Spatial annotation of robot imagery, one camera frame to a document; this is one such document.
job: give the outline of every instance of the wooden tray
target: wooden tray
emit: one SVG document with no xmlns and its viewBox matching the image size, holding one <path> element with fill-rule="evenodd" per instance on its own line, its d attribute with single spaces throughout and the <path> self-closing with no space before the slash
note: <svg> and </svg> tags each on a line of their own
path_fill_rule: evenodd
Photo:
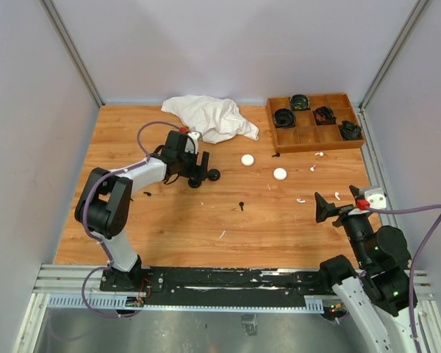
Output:
<svg viewBox="0 0 441 353">
<path fill-rule="evenodd" d="M 273 115 L 278 109 L 291 109 L 290 97 L 269 98 L 266 104 L 273 135 L 274 148 L 278 153 L 325 151 L 328 149 L 358 149 L 365 142 L 360 140 L 345 141 L 340 134 L 342 121 L 348 120 L 359 124 L 350 100 L 345 93 L 307 95 L 310 99 L 310 110 L 294 112 L 295 127 L 277 129 Z M 319 107 L 329 107 L 337 117 L 335 125 L 317 125 L 313 111 Z"/>
</svg>

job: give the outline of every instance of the white wall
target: white wall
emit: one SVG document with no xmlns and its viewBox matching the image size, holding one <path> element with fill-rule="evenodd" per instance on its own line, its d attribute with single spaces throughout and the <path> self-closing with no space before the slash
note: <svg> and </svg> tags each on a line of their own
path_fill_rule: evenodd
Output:
<svg viewBox="0 0 441 353">
<path fill-rule="evenodd" d="M 441 203 L 441 0 L 434 0 L 368 110 L 395 208 Z M 437 217 L 401 216 L 414 251 Z M 441 311 L 441 225 L 423 252 Z"/>
<path fill-rule="evenodd" d="M 54 0 L 106 103 L 360 101 L 415 0 Z"/>
<path fill-rule="evenodd" d="M 57 250 L 96 113 L 39 1 L 0 0 L 0 353 Z"/>
</svg>

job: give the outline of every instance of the wooden table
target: wooden table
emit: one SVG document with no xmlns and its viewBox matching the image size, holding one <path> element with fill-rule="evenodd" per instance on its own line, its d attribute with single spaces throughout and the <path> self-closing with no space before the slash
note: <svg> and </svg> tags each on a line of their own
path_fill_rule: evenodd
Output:
<svg viewBox="0 0 441 353">
<path fill-rule="evenodd" d="M 343 228 L 334 228 L 331 221 L 315 223 L 314 192 L 331 202 L 350 204 L 348 186 L 368 186 L 360 150 L 325 151 L 323 157 L 314 152 L 271 157 L 274 150 L 265 107 L 245 106 L 240 112 L 259 127 L 259 141 L 237 136 L 217 145 L 200 145 L 211 153 L 210 168 L 222 173 L 217 182 L 207 180 L 192 189 L 180 178 L 172 185 L 149 185 L 134 195 L 127 232 L 143 264 L 317 268 L 321 261 L 344 254 L 356 266 Z M 154 120 L 180 124 L 160 107 L 101 108 L 55 263 L 106 262 L 101 247 L 75 221 L 75 205 L 93 168 L 119 168 L 144 157 L 136 133 Z M 165 142 L 168 129 L 155 125 L 143 133 L 149 151 Z M 244 154 L 255 157 L 253 166 L 240 163 Z M 278 167 L 287 170 L 286 180 L 273 178 Z M 341 201 L 335 199 L 335 191 Z M 299 204 L 299 197 L 306 202 Z M 244 211 L 239 202 L 244 202 Z M 371 223 L 379 226 L 377 216 Z"/>
</svg>

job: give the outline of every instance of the towel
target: towel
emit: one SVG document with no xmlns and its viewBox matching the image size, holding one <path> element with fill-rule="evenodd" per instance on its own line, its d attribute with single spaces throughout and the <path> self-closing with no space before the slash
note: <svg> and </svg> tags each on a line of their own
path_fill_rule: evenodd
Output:
<svg viewBox="0 0 441 353">
<path fill-rule="evenodd" d="M 204 142 L 219 143 L 235 135 L 258 140 L 258 127 L 240 115 L 231 99 L 173 97 L 163 102 L 162 111 L 178 116 L 190 130 L 200 132 Z"/>
</svg>

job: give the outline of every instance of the white puck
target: white puck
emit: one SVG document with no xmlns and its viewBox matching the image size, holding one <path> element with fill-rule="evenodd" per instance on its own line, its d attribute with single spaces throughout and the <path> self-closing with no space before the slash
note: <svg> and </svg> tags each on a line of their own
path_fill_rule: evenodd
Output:
<svg viewBox="0 0 441 353">
<path fill-rule="evenodd" d="M 283 168 L 276 168 L 273 172 L 273 177 L 276 180 L 284 180 L 287 177 L 287 172 Z"/>
<path fill-rule="evenodd" d="M 255 162 L 255 159 L 253 158 L 253 156 L 251 154 L 244 154 L 242 156 L 242 164 L 245 167 L 249 167 L 249 166 L 253 165 L 254 162 Z"/>
</svg>

